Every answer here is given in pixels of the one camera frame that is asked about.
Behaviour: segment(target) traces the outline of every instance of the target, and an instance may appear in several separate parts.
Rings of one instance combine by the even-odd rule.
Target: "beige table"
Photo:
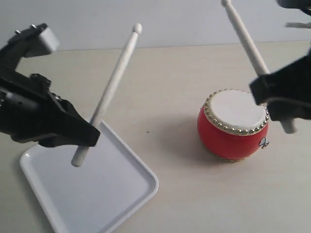
[[[259,44],[270,70],[308,48],[309,42]],[[119,53],[58,52],[24,59],[19,71],[50,78],[52,91],[89,117]],[[272,123],[269,147],[234,164],[210,156],[197,136],[206,96],[222,88],[247,90],[253,78],[239,45],[135,52],[104,119],[157,174],[160,188],[116,233],[310,232],[310,122],[298,120],[294,135]],[[19,168],[32,145],[0,135],[1,233],[53,232]]]

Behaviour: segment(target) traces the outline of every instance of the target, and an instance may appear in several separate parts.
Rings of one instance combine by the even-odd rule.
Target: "red drum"
[[[265,148],[268,111],[240,90],[211,94],[198,117],[198,133],[204,145],[219,158],[237,161]]]

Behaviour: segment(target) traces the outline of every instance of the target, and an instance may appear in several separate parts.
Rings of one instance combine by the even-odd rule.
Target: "white drum head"
[[[205,104],[205,112],[216,127],[228,133],[249,135],[262,129],[268,120],[264,106],[257,106],[249,93],[240,90],[224,90],[211,95]]]

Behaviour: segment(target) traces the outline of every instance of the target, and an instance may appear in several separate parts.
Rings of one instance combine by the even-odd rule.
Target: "white wall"
[[[275,0],[233,0],[255,41],[309,40],[311,30],[286,29],[287,21],[309,22]],[[1,0],[0,44],[30,24],[46,22],[60,50],[120,48],[140,22],[139,47],[237,43],[220,0]]]

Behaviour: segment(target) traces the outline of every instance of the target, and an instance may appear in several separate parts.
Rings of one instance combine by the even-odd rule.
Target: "drumstick tip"
[[[135,24],[135,26],[133,27],[133,32],[140,35],[142,32],[142,25],[140,23]]]
[[[222,0],[222,6],[226,7],[228,3],[231,3],[231,0]]]

